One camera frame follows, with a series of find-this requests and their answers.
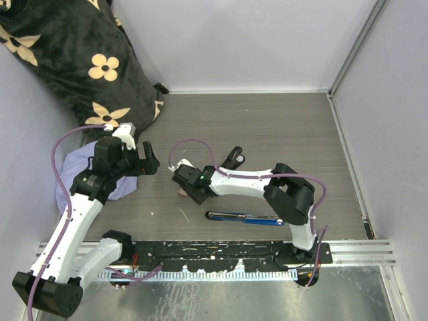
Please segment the black stapler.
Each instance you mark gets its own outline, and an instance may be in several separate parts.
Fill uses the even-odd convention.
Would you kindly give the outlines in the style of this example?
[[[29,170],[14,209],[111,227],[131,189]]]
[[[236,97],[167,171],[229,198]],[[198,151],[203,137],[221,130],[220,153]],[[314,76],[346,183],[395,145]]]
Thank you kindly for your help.
[[[243,155],[243,149],[240,146],[236,146],[228,154],[227,158],[221,164],[221,167],[229,170],[238,169],[245,162],[245,156]]]

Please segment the blue stapler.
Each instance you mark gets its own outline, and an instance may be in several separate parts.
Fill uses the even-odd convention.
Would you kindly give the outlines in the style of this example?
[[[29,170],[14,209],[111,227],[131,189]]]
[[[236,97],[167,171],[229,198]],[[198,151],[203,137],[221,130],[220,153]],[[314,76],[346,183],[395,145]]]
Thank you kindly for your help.
[[[212,221],[236,221],[254,225],[283,226],[285,222],[278,216],[256,215],[247,213],[226,213],[207,211],[205,217]]]

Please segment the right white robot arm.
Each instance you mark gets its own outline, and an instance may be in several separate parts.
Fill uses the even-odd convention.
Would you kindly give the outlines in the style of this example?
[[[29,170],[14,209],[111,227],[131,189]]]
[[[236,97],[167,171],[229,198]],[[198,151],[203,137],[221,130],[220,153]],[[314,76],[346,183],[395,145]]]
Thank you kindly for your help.
[[[172,180],[199,205],[209,198],[226,195],[265,200],[278,218],[290,226],[296,260],[309,263],[316,257],[319,237],[311,218],[316,208],[315,188],[308,176],[299,175],[283,163],[254,172],[214,166],[200,170],[183,159],[169,166],[169,170]]]

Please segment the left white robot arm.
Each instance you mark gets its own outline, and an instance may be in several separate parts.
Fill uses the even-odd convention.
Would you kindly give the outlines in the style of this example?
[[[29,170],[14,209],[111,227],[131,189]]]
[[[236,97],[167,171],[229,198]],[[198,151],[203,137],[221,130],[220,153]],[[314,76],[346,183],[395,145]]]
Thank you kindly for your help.
[[[84,290],[111,263],[134,259],[132,238],[125,232],[105,232],[95,248],[76,257],[89,227],[123,177],[154,175],[160,166],[152,144],[143,143],[145,158],[118,137],[101,138],[87,167],[73,180],[69,203],[43,253],[28,272],[17,272],[12,286],[27,304],[62,318],[78,308]]]

